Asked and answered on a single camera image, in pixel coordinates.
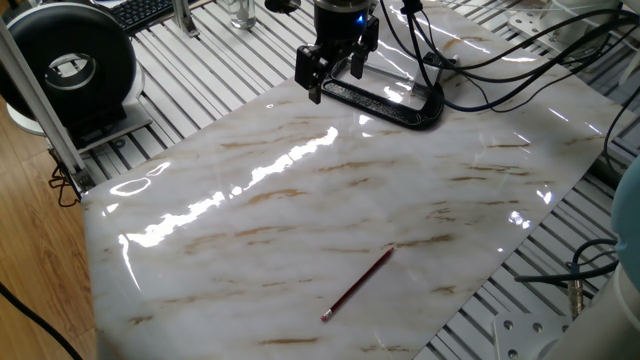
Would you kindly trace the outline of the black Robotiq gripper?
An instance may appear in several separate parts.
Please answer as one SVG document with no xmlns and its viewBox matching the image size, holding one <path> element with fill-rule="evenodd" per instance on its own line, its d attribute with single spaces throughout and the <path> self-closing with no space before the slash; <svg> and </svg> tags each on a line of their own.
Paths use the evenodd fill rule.
<svg viewBox="0 0 640 360">
<path fill-rule="evenodd" d="M 371 0 L 315 0 L 313 5 L 316 45 L 297 49 L 294 80 L 319 104 L 321 86 L 345 58 L 344 49 L 353 48 L 350 73 L 362 78 L 368 55 L 378 47 L 379 19 L 369 18 Z"/>
</svg>

